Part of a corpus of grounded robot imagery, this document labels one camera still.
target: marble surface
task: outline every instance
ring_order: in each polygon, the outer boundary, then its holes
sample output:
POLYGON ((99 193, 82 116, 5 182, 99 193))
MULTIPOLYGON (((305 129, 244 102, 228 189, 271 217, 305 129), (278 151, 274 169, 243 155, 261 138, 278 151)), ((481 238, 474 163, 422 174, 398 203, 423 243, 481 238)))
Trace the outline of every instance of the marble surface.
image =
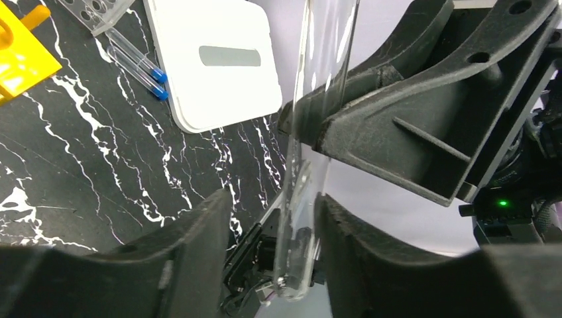
MULTIPOLYGON (((41 3, 52 11, 34 34, 63 68, 0 108, 0 243, 103 252, 227 187, 233 246, 280 189, 277 114, 183 133, 166 103, 111 63, 105 36, 56 0, 2 1, 19 17, 41 3)), ((142 1, 116 28, 154 59, 142 1)))

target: test tube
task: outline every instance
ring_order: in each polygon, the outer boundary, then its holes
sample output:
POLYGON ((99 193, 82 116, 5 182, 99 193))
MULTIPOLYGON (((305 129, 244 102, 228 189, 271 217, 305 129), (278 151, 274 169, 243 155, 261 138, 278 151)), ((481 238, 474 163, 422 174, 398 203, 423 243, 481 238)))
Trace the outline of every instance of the test tube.
POLYGON ((143 84, 149 91, 151 91, 159 100, 165 101, 168 98, 168 92, 158 85, 148 74, 139 72, 137 65, 120 49, 115 48, 113 45, 107 47, 107 55, 113 59, 120 67, 124 68, 131 74, 137 81, 143 84))
POLYGON ((168 76, 158 66, 154 65, 142 52, 140 52, 132 43, 130 43, 118 30, 109 28, 105 31, 105 35, 115 46, 120 48, 128 55, 133 64, 139 69, 139 72, 146 72, 154 78, 154 80, 163 84, 168 80, 168 76))

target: black device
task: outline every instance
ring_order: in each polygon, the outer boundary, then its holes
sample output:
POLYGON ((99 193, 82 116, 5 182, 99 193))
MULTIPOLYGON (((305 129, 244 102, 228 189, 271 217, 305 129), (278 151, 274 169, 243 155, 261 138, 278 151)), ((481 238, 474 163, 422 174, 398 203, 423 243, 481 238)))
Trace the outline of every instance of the black device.
MULTIPOLYGON (((341 105, 325 113, 322 87, 298 102, 308 110, 300 141, 438 204, 467 202, 459 213, 481 245, 435 255, 319 195, 311 284, 328 283, 334 317, 560 316, 551 206, 562 201, 561 17, 556 0, 415 0, 349 71, 341 105)), ((284 111, 279 128, 290 124, 284 111)), ((278 212, 227 255, 229 206, 219 190, 105 254, 2 247, 0 317, 253 317, 255 291, 272 277, 278 212)))

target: blue cap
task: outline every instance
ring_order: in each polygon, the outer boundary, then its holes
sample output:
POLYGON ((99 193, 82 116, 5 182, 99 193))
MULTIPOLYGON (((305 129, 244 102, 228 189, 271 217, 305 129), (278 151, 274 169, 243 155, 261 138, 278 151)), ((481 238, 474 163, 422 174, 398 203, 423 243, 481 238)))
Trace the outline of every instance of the blue cap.
POLYGON ((150 72, 150 75, 159 84, 163 84, 163 83, 166 83, 168 81, 168 76, 166 75, 166 73, 164 73, 164 71, 162 71, 159 68, 153 69, 150 72))
POLYGON ((161 87, 155 87, 152 89, 152 93, 158 98, 160 101, 165 101, 168 99, 168 92, 161 87))

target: transparent tube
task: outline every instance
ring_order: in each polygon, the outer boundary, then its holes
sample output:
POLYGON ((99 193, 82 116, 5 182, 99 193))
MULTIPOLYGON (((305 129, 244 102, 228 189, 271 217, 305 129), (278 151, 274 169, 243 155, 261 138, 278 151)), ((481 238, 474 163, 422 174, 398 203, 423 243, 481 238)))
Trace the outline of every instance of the transparent tube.
POLYGON ((141 51, 138 50, 127 38, 125 38, 118 30, 110 28, 105 31, 105 35, 116 47, 120 48, 137 66, 139 72, 146 72, 154 78, 154 80, 163 84, 168 80, 168 76, 152 61, 150 61, 141 51))
POLYGON ((154 96, 159 100, 165 101, 168 98, 168 92, 158 85, 148 74, 139 72, 136 64, 120 49, 110 45, 107 47, 107 55, 114 60, 120 67, 125 69, 127 73, 131 74, 137 81, 145 86, 154 96))
POLYGON ((305 3, 294 99, 287 106, 291 133, 274 264, 274 288, 287 300, 299 300, 308 292, 319 243, 314 201, 323 194, 329 165, 327 157, 303 146, 300 137, 303 129, 319 130, 342 106, 358 6, 359 0, 305 3))

